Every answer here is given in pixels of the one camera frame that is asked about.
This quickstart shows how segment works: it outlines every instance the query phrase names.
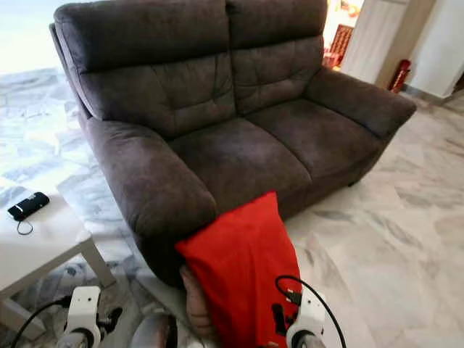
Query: doorway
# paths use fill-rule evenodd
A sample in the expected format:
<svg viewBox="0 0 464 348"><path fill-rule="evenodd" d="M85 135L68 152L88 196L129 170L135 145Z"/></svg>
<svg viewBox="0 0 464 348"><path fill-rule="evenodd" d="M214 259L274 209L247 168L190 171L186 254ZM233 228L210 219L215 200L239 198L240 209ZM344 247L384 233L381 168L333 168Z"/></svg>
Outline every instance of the doorway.
<svg viewBox="0 0 464 348"><path fill-rule="evenodd" d="M364 0L328 0L323 65L340 70Z"/></svg>
<svg viewBox="0 0 464 348"><path fill-rule="evenodd" d="M462 91L462 90L464 90L464 73L461 75L459 80L457 80L457 82L455 84L455 88L453 90L453 94L457 93L459 91Z"/></svg>

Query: fire extinguisher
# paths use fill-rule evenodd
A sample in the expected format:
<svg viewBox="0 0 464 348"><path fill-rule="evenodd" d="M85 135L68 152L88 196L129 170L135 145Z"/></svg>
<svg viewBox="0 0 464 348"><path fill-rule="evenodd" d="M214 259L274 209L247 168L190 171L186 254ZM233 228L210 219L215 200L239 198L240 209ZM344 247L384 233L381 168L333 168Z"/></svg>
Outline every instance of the fire extinguisher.
<svg viewBox="0 0 464 348"><path fill-rule="evenodd" d="M389 90L393 93L399 93L401 87L405 84L406 77L410 73L411 61L403 59L398 64L398 69L395 72L393 79L391 80Z"/></svg>

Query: red bag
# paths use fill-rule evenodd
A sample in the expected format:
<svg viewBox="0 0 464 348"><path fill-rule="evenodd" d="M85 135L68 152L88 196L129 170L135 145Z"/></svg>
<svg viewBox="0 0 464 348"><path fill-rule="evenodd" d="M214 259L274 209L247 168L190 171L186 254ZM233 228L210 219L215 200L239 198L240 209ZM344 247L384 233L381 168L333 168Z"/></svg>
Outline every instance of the red bag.
<svg viewBox="0 0 464 348"><path fill-rule="evenodd" d="M285 316L298 307L285 300L274 280L282 274L299 277L299 269L276 193L221 215L176 249L202 285L225 348L286 347L285 337L276 333L273 305L281 305ZM301 292L298 283L282 284Z"/></svg>

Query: loveseat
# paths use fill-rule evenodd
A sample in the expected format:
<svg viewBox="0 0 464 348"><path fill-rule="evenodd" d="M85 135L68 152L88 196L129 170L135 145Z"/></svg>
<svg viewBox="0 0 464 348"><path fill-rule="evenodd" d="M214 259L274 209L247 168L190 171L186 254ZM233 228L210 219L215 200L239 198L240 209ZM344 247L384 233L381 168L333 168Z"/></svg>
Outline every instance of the loveseat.
<svg viewBox="0 0 464 348"><path fill-rule="evenodd" d="M182 286L177 241L266 192L285 219L360 180L414 113L411 101L322 66L326 2L100 1L55 12L81 127L165 283Z"/></svg>

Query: wall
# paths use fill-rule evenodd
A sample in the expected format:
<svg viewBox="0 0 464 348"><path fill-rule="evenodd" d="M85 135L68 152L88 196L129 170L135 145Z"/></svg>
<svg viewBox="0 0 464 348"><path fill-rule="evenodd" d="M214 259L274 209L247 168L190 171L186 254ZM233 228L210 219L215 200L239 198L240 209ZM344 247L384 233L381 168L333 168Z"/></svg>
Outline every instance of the wall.
<svg viewBox="0 0 464 348"><path fill-rule="evenodd" d="M54 10L85 0L0 0L0 75L61 67L49 32Z"/></svg>
<svg viewBox="0 0 464 348"><path fill-rule="evenodd" d="M437 0L414 49L407 84L441 99L464 71L464 1Z"/></svg>
<svg viewBox="0 0 464 348"><path fill-rule="evenodd" d="M402 59L411 59L436 0L410 0L402 23L377 76L376 85L388 88Z"/></svg>
<svg viewBox="0 0 464 348"><path fill-rule="evenodd" d="M341 65L343 73L376 82L409 3L410 0L365 0Z"/></svg>

